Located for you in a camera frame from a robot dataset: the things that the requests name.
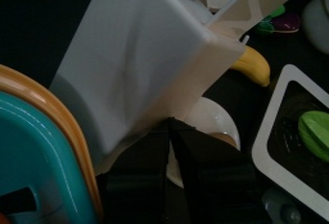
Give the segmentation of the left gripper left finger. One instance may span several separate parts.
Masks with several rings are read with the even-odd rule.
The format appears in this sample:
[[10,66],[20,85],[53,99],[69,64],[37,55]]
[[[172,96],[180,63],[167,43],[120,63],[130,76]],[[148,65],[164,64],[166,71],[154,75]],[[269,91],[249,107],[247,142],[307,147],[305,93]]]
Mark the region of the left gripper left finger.
[[103,224],[163,224],[168,123],[163,121],[117,156],[96,177],[104,209]]

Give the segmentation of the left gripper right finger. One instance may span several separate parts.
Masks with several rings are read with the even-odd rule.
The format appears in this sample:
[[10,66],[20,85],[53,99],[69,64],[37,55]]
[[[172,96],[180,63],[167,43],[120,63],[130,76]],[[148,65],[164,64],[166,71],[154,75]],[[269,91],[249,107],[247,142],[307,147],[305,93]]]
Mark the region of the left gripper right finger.
[[191,224],[271,224],[249,157],[228,143],[168,119]]

